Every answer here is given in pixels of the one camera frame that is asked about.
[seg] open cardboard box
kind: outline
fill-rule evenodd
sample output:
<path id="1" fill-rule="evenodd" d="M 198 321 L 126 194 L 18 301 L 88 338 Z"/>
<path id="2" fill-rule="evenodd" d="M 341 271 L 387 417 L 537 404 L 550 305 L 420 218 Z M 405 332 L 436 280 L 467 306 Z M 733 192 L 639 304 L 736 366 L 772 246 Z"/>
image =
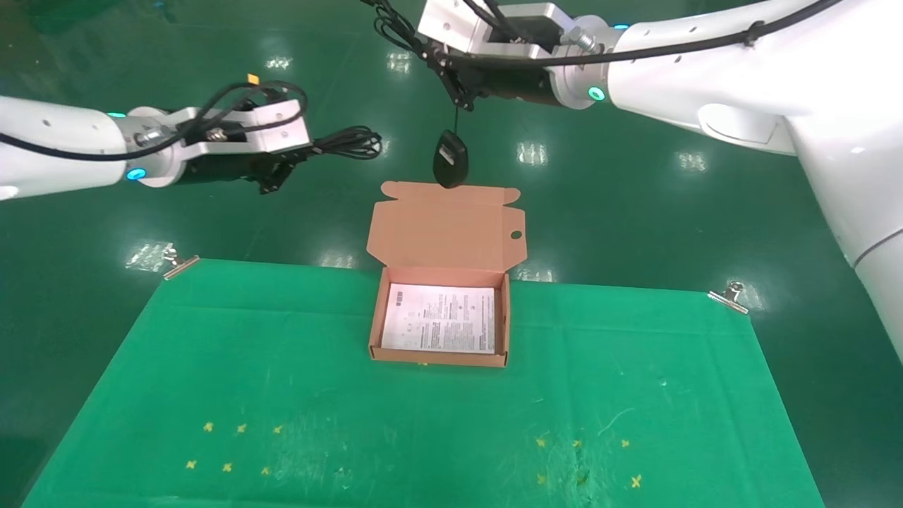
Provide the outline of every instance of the open cardboard box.
<path id="1" fill-rule="evenodd" d="M 526 259 L 525 215 L 508 208 L 518 189 L 436 183 L 385 182 L 392 201 L 373 207 L 367 251 L 382 261 L 370 357 L 391 362 L 504 367 L 511 328 L 506 271 Z M 442 353 L 382 347 L 389 285 L 494 287 L 495 353 Z"/>

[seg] box flap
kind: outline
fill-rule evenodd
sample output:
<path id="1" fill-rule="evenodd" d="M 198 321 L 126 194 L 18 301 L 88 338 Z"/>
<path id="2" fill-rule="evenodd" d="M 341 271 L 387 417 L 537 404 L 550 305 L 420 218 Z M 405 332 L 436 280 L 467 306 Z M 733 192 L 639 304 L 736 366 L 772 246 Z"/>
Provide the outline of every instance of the box flap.
<path id="1" fill-rule="evenodd" d="M 526 259 L 524 211 L 508 208 L 518 189 L 385 182 L 392 201 L 373 207 L 367 252 L 388 267 L 504 272 Z"/>

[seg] instruction sheet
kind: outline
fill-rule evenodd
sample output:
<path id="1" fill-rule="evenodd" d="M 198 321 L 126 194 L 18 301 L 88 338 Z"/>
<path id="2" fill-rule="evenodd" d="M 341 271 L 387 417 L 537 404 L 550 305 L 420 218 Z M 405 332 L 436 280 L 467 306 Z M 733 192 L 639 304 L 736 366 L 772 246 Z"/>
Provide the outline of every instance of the instruction sheet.
<path id="1" fill-rule="evenodd" d="M 383 347 L 445 353 L 496 351 L 495 289 L 392 284 Z"/>

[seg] white robotic arm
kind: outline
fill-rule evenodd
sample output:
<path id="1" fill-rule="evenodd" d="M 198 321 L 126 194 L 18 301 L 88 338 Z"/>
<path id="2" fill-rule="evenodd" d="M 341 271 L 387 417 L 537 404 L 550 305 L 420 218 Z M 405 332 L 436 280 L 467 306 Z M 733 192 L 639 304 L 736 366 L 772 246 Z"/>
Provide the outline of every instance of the white robotic arm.
<path id="1" fill-rule="evenodd" d="M 903 360 L 903 72 L 893 63 L 903 2 L 768 0 L 618 28 L 595 15 L 572 19 L 554 4 L 495 5 L 531 43 L 500 34 L 470 3 L 494 6 L 428 0 L 418 25 L 441 67 L 458 73 L 463 92 L 452 97 L 469 108 L 488 95 L 575 109 L 610 101 L 727 143 L 798 156 Z M 770 24 L 758 37 L 757 27 Z M 731 36 L 745 31 L 745 40 Z M 718 38 L 728 42 L 694 48 Z"/>
<path id="2" fill-rule="evenodd" d="M 212 109 L 236 89 L 245 95 L 228 109 Z M 290 90 L 302 99 L 289 99 Z M 265 104 L 250 99 L 255 93 L 265 94 Z M 380 137 L 365 127 L 311 140 L 306 97 L 289 83 L 240 83 L 214 99 L 202 108 L 140 107 L 111 116 L 0 97 L 0 201 L 124 180 L 164 187 L 245 179 L 272 193 L 310 156 L 379 155 Z"/>

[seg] green cloth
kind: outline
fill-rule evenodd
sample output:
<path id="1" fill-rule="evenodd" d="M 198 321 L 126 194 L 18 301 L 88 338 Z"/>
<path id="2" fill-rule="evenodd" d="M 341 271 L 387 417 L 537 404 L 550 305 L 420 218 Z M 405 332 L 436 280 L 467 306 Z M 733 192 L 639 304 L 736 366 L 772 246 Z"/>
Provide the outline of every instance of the green cloth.
<path id="1" fill-rule="evenodd" d="M 371 361 L 377 282 L 162 283 L 25 508 L 823 506 L 749 319 L 705 295 L 512 282 L 491 369 Z"/>

